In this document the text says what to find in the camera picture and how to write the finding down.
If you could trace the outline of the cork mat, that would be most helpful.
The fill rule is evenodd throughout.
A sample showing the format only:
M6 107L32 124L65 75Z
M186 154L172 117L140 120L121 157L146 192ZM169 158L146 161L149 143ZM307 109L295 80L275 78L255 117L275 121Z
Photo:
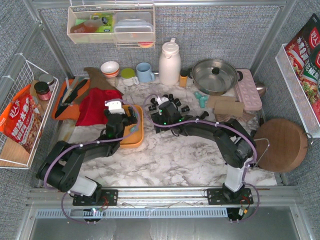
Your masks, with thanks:
M243 115L244 106L243 102L218 100L214 106L214 113L217 115L241 117Z
M214 109L216 106L216 103L219 101L223 102L236 102L238 99L234 96L223 96L223 95L211 95L206 103L207 108L212 108Z

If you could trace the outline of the white wall basket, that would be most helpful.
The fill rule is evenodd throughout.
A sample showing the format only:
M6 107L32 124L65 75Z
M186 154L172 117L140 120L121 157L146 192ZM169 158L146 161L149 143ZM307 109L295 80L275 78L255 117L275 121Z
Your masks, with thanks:
M156 41L153 4L70 6L67 36L75 44L114 43L121 48L145 48Z

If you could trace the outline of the white orange striped bowl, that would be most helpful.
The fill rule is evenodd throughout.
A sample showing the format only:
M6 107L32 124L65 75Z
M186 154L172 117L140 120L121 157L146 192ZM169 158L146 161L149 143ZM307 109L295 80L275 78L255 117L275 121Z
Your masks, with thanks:
M114 78L120 72L120 65L116 61L107 61L100 66L100 71L106 78Z

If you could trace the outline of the green packet in basket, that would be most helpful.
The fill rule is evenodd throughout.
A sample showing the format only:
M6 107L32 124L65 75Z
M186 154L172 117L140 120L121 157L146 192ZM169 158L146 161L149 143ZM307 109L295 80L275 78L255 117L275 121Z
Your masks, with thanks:
M106 13L94 13L90 15L91 20L103 19L103 25L99 26L96 33L111 33L114 31L114 15Z

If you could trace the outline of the white handled knife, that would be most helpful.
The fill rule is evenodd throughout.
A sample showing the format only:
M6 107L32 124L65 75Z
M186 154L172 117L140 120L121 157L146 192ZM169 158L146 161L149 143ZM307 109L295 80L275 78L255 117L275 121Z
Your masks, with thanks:
M73 88L76 86L76 84L78 83L77 79L74 79L73 82L71 83L71 85L69 86L69 88L67 89L65 95L62 98L62 103L64 103L66 101L66 99L69 97L69 95L71 94Z

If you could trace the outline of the teal coffee capsule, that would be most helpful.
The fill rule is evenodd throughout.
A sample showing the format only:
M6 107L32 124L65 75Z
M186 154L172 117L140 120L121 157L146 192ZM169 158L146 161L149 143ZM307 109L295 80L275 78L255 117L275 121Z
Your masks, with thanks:
M193 94L196 99L200 99L202 97L202 95L198 91L195 91Z
M209 99L209 97L207 95L204 95L204 96L199 98L199 101L206 102L208 99Z
M130 128L130 132L131 133L136 132L138 130L139 130L139 128L137 126L133 126L133 127Z
M199 100L199 106L200 106L200 108L205 108L206 107L206 101L205 100Z

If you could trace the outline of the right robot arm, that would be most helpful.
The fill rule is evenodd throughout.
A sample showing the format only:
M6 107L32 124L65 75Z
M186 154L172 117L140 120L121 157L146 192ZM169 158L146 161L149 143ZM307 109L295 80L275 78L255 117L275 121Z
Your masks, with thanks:
M244 195L245 175L250 164L257 160L256 144L243 126L234 118L225 122L207 121L206 111L201 116L182 115L183 109L167 97L154 97L148 107L153 113L150 122L156 133L170 130L176 137L200 137L214 141L227 164L227 175L222 185L224 198L231 202Z

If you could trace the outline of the orange storage basket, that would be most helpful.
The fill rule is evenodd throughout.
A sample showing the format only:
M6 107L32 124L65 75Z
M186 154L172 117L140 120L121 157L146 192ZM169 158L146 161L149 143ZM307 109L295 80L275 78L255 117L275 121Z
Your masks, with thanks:
M136 124L125 127L123 135L125 139L120 142L120 148L122 149L138 148L144 140L144 113L141 106L136 104L133 106L136 107L140 116L139 127L137 127L137 131L132 131Z

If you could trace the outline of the brown felt cloth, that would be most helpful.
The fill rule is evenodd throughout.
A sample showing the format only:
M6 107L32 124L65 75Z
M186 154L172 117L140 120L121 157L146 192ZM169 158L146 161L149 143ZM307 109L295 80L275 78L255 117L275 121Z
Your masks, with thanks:
M83 70L88 73L89 84L85 84L85 86L83 86L78 91L78 96L73 101L74 104L80 105L84 98L89 95L90 90L93 88L98 88L100 90L117 90L107 81L107 78L98 68L85 67Z

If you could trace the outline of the dark lidded jar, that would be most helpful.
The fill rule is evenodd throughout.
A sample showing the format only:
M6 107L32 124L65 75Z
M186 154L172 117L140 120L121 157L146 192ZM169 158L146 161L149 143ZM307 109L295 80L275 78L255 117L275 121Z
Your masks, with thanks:
M37 81L34 84L34 90L41 101L49 101L51 99L52 93L46 82Z

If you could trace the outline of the steel ladle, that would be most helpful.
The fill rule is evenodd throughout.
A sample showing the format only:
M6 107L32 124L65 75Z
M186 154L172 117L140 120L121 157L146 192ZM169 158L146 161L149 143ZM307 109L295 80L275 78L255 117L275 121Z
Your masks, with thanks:
M266 94L267 89L268 89L268 87L262 82L256 82L255 87L258 92L259 97L263 97Z

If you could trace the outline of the clear plastic container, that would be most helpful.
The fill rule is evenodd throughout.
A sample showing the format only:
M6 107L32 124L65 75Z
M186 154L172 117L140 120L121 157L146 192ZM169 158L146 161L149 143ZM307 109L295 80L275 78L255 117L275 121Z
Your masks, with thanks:
M147 11L117 12L114 15L113 32L118 42L151 42L154 26Z

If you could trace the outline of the white thermos jug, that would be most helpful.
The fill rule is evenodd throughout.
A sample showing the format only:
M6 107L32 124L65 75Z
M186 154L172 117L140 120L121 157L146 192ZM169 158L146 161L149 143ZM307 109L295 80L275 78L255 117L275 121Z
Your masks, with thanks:
M174 37L162 45L158 68L161 84L166 86L177 84L180 78L181 57L180 48Z

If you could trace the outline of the blue mug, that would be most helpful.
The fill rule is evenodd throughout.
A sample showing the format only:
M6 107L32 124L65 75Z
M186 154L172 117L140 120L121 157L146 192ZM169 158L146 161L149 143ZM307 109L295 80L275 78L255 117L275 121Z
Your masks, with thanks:
M147 62L141 62L136 66L136 75L140 83L149 83L155 80L152 67Z

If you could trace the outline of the silver lidded jar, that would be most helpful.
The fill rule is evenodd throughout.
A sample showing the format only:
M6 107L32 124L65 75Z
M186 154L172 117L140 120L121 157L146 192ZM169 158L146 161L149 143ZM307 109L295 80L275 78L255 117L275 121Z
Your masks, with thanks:
M39 76L38 79L40 82L45 82L50 88L53 88L55 85L55 79L51 74L44 73Z

